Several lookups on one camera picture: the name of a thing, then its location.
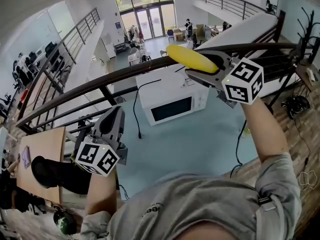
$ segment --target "blue chair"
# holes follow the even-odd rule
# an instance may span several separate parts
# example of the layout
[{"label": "blue chair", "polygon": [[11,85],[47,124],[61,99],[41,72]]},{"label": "blue chair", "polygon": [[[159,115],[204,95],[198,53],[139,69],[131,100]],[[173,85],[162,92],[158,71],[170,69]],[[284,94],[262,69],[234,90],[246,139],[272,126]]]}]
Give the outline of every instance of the blue chair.
[{"label": "blue chair", "polygon": [[166,34],[168,35],[169,43],[170,43],[170,38],[173,39],[173,42],[175,41],[174,31],[172,29],[168,29]]}]

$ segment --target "backpack strap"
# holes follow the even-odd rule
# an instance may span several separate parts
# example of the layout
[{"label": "backpack strap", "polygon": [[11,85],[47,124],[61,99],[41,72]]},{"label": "backpack strap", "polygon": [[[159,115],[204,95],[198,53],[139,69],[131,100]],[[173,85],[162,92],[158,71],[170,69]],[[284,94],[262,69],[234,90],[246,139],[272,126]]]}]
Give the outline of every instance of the backpack strap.
[{"label": "backpack strap", "polygon": [[260,208],[256,215],[256,240],[284,240],[285,213],[280,200],[275,196],[258,200]]}]

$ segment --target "glass door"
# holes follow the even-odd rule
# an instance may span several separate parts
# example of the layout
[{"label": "glass door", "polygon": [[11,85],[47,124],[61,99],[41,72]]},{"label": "glass door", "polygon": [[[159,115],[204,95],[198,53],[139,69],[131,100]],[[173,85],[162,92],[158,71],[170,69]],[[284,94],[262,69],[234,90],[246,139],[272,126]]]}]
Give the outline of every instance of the glass door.
[{"label": "glass door", "polygon": [[159,7],[140,10],[136,15],[144,40],[164,36],[164,25]]}]

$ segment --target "microwave window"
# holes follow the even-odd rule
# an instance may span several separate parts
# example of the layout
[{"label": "microwave window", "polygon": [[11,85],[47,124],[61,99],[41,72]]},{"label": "microwave window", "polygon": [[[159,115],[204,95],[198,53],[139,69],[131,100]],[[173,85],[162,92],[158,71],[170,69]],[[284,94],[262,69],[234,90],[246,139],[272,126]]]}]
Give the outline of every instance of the microwave window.
[{"label": "microwave window", "polygon": [[151,109],[154,120],[160,121],[191,110],[192,97],[184,98],[163,106]]}]

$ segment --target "white microwave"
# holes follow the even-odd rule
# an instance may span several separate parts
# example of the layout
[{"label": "white microwave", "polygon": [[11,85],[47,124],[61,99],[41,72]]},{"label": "white microwave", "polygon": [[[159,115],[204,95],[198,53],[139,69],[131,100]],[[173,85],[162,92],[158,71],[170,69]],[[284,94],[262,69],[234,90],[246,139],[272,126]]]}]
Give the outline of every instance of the white microwave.
[{"label": "white microwave", "polygon": [[206,107],[209,88],[188,78],[184,69],[175,72],[181,67],[173,65],[136,77],[141,105],[151,126]]}]

